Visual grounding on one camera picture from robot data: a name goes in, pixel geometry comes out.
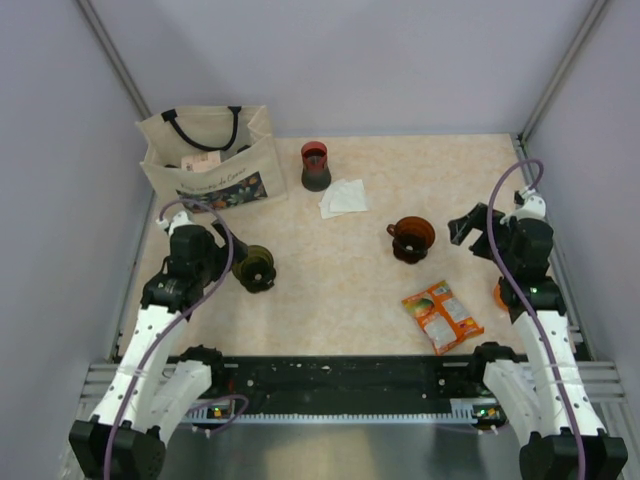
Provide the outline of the olive green coffee dripper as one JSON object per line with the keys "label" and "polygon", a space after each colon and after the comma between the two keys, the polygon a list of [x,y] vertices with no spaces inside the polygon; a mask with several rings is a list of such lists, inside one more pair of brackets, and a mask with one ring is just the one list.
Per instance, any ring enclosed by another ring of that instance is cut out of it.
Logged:
{"label": "olive green coffee dripper", "polygon": [[233,264],[232,273],[249,293],[270,290],[277,275],[273,255],[260,245],[249,245],[246,257]]}

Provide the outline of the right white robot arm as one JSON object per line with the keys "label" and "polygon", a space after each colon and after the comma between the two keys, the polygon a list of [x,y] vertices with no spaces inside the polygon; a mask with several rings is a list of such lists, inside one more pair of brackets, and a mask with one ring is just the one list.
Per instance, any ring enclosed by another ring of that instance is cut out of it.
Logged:
{"label": "right white robot arm", "polygon": [[520,206],[506,215],[479,203],[448,228],[454,245],[480,231],[470,250],[500,269],[499,295],[525,347],[521,363],[485,343],[466,372],[469,388],[493,394],[515,431],[522,478],[618,478],[628,450],[595,412],[574,358],[566,305],[548,273],[554,231],[544,212]]}

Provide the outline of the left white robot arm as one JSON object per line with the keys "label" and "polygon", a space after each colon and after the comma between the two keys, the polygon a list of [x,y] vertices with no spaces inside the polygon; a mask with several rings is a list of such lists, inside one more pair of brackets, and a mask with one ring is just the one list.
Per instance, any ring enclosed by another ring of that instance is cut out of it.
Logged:
{"label": "left white robot arm", "polygon": [[160,224],[169,253],[143,287],[126,352],[90,417],[75,421],[69,432],[88,479],[157,478],[167,445],[192,404],[226,387],[225,370],[202,360],[181,360],[167,382],[161,378],[192,313],[229,273],[234,235],[222,220],[206,228],[184,211]]}

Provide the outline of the white paper coffee filters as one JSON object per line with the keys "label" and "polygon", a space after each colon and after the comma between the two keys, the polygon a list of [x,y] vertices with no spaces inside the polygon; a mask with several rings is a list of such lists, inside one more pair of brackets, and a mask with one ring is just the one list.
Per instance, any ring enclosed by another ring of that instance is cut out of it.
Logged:
{"label": "white paper coffee filters", "polygon": [[364,182],[338,180],[325,191],[318,204],[323,220],[335,218],[348,213],[366,212],[369,204]]}

